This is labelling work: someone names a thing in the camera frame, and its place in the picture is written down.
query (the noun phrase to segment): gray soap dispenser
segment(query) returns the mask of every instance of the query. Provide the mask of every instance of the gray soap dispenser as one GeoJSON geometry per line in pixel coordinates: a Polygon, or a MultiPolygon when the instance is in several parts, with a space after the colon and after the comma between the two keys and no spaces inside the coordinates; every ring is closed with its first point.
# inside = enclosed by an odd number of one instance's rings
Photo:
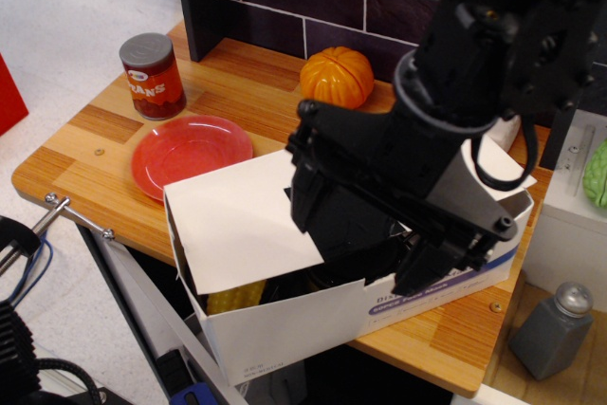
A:
{"type": "Polygon", "coordinates": [[[509,343],[535,379],[569,367],[594,321],[593,297],[584,285],[565,282],[541,301],[509,343]]]}

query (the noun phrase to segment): plate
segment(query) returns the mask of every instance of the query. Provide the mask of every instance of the plate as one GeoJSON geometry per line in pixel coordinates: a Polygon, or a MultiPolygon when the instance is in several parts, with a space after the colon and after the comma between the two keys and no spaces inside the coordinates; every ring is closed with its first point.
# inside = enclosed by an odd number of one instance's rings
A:
{"type": "Polygon", "coordinates": [[[163,200],[165,185],[253,157],[247,133],[216,116],[188,116],[155,128],[137,146],[131,172],[148,196],[163,200]]]}

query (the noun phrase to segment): red object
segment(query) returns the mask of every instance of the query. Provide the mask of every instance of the red object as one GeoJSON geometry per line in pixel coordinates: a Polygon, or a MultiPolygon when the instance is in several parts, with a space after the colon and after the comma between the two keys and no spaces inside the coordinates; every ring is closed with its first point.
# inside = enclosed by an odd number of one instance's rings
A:
{"type": "Polygon", "coordinates": [[[0,54],[0,135],[29,114],[0,54]]]}
{"type": "Polygon", "coordinates": [[[247,133],[216,116],[188,116],[155,128],[137,146],[131,172],[137,186],[162,201],[165,185],[253,157],[247,133]]]}

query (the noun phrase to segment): white floor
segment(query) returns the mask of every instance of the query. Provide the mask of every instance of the white floor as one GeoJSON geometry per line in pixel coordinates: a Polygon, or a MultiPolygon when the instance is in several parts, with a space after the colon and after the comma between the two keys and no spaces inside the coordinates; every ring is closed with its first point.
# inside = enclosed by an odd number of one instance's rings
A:
{"type": "MultiPolygon", "coordinates": [[[[181,19],[179,0],[0,0],[0,53],[29,110],[0,137],[0,215],[28,226],[42,217],[13,189],[15,168],[121,73],[125,40],[181,19]]],[[[36,343],[137,405],[166,404],[74,225],[57,222],[48,240],[53,263],[17,307],[36,343]]],[[[0,278],[0,300],[22,269],[0,278]]]]}

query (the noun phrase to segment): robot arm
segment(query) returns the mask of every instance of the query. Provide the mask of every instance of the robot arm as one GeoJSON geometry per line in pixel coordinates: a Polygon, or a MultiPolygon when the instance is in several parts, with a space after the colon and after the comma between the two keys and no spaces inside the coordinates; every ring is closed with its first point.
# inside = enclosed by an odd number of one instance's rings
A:
{"type": "Polygon", "coordinates": [[[419,48],[395,70],[384,115],[303,101],[287,149],[297,166],[292,218],[325,262],[376,246],[406,225],[418,234],[394,292],[412,295],[454,267],[480,268],[516,226],[470,175],[516,188],[537,159],[533,116],[565,110],[591,81],[592,26],[604,0],[441,0],[419,48]],[[528,163],[504,182],[478,165],[482,135],[520,115],[528,163]]]}

